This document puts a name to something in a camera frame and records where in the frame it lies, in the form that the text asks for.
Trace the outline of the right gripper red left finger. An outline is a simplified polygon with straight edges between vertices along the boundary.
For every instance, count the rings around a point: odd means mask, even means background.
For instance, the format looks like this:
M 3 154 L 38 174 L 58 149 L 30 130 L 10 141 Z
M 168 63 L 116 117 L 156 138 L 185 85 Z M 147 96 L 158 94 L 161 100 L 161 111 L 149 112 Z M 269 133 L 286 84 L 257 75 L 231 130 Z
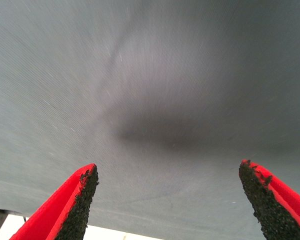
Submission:
M 82 240 L 99 183 L 97 166 L 76 170 L 11 237 L 12 240 Z

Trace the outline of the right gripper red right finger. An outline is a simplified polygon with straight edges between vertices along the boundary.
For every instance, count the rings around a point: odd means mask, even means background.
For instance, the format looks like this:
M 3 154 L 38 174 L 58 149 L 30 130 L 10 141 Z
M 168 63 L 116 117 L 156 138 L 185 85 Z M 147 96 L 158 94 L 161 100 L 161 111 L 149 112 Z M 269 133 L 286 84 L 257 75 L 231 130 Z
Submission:
M 265 167 L 244 159 L 238 170 L 245 195 L 267 240 L 300 240 L 300 195 Z

